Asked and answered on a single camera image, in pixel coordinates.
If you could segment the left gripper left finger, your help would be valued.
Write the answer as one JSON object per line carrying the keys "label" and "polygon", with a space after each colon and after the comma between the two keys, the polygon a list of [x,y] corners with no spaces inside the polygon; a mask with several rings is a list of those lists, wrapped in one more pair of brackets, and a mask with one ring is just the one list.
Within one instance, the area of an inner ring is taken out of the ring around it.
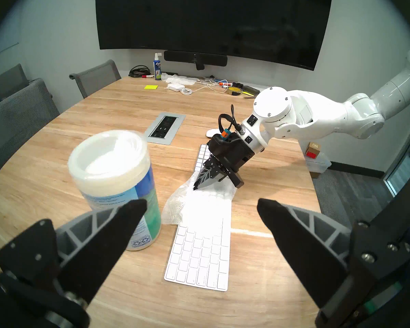
{"label": "left gripper left finger", "polygon": [[89,304],[126,250],[147,210],[144,199],[84,213],[55,229],[41,219],[0,248],[0,268],[50,293]]}

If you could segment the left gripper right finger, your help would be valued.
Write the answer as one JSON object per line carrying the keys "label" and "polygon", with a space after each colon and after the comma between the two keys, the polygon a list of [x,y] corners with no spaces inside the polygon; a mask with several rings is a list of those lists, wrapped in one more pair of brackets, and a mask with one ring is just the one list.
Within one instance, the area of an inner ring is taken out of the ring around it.
{"label": "left gripper right finger", "polygon": [[410,253],[374,224],[358,221],[350,230],[271,199],[258,199],[257,211],[319,307],[317,318],[367,318],[401,291]]}

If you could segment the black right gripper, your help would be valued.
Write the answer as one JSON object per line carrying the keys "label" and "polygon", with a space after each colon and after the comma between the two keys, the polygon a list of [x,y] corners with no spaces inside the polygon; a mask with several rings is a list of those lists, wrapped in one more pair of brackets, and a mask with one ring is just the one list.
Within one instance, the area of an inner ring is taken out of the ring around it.
{"label": "black right gripper", "polygon": [[236,188],[243,186],[244,182],[237,172],[254,156],[245,140],[238,133],[230,133],[226,138],[216,134],[207,142],[207,146],[211,155],[203,163],[193,190],[209,187],[226,177]]}

